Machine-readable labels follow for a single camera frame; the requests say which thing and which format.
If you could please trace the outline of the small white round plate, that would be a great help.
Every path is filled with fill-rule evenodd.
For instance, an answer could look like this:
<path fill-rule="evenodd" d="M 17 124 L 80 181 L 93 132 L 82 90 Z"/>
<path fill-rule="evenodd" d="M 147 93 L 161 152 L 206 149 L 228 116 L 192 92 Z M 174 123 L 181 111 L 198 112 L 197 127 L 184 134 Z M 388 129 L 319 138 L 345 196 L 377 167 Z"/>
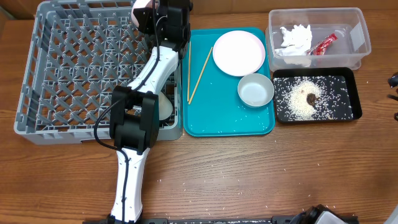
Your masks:
<path fill-rule="evenodd" d="M 135 12 L 138 12 L 140 9 L 143 8 L 150 8 L 150 13 L 149 13 L 149 20 L 152 21 L 152 8 L 157 9 L 158 8 L 158 2 L 155 0 L 136 0 L 135 3 L 133 4 L 132 10 L 131 10 L 131 20 L 132 23 L 138 28 L 140 23 L 137 17 L 135 16 Z"/>

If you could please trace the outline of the white plastic cup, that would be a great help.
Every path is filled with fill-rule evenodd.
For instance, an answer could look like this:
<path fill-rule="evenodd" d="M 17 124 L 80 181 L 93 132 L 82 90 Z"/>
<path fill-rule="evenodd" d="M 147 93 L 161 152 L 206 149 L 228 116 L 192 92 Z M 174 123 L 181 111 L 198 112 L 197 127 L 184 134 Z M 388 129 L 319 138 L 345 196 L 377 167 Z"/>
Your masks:
<path fill-rule="evenodd" d="M 173 113 L 174 107 L 171 101 L 162 93 L 159 93 L 159 120 L 168 119 Z"/>

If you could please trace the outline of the large white round plate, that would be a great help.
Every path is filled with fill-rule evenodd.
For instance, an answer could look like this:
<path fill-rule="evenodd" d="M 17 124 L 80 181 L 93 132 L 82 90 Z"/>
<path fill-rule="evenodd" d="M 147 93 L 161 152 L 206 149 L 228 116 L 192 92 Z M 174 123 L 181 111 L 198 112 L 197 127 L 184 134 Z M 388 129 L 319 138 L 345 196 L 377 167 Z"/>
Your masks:
<path fill-rule="evenodd" d="M 243 77 L 258 71 L 266 58 L 264 44 L 254 34 L 233 30 L 217 39 L 213 60 L 224 73 Z"/>

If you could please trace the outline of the grey bowl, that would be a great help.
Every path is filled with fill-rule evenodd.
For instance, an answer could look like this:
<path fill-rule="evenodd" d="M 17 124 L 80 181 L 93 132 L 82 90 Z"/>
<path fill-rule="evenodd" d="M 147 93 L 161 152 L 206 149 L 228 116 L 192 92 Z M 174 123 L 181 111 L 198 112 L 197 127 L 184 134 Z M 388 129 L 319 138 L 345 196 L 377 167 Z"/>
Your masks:
<path fill-rule="evenodd" d="M 241 101 L 252 108 L 267 105 L 274 98 L 274 84 L 265 75 L 252 73 L 240 79 L 238 96 Z"/>

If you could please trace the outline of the white paper napkin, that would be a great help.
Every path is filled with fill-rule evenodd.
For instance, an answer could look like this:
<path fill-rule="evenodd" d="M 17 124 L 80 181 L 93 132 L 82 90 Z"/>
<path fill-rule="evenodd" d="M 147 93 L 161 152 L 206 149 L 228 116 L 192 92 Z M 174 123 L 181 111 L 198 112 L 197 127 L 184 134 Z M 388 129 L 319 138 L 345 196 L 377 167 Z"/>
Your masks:
<path fill-rule="evenodd" d="M 312 48 L 312 32 L 310 25 L 294 25 L 289 31 L 285 27 L 280 28 L 283 34 L 281 48 L 275 49 L 276 55 L 284 57 L 287 64 L 309 67 L 312 61 L 306 58 L 307 52 Z"/>

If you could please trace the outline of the rice and brown food scrap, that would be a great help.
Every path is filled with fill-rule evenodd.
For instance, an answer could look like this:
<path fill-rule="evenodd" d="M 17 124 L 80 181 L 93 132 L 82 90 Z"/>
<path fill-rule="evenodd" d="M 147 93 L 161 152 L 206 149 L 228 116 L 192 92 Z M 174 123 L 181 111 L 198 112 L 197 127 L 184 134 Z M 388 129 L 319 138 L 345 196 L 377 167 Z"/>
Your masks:
<path fill-rule="evenodd" d="M 281 122 L 353 119 L 346 80 L 342 76 L 274 79 L 275 108 Z"/>

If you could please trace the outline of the red snack wrapper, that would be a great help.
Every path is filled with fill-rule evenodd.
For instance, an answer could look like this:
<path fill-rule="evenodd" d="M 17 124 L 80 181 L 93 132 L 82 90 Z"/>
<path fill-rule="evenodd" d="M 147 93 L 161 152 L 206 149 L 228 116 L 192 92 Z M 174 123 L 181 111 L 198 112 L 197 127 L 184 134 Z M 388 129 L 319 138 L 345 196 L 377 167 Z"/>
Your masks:
<path fill-rule="evenodd" d="M 330 34 L 323 41 L 309 49 L 307 55 L 324 55 L 327 48 L 337 39 L 335 34 Z"/>

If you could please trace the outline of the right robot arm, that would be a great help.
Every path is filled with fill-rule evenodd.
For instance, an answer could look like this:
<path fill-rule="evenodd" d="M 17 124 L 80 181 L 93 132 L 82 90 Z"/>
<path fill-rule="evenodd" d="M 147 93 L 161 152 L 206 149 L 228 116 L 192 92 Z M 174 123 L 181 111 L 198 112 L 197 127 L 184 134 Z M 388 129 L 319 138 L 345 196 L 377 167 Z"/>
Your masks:
<path fill-rule="evenodd" d="M 388 79 L 391 88 L 397 87 L 397 72 Z M 294 216 L 289 224 L 354 224 L 359 223 L 357 217 L 340 217 L 323 205 L 312 207 L 307 212 Z M 384 223 L 397 223 L 397 206 Z"/>

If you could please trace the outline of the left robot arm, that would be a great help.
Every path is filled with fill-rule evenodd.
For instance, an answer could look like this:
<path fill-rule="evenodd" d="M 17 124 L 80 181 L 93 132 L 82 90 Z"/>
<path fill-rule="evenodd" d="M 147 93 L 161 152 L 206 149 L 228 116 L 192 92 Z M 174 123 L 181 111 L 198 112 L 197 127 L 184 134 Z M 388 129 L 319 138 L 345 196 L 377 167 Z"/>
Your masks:
<path fill-rule="evenodd" d="M 142 214 L 142 180 L 150 149 L 160 129 L 162 89 L 170 76 L 182 81 L 183 58 L 190 40 L 190 1 L 136 1 L 132 22 L 155 37 L 149 61 L 140 74 L 112 92 L 109 135 L 118 156 L 116 198 L 108 223 L 137 223 Z"/>

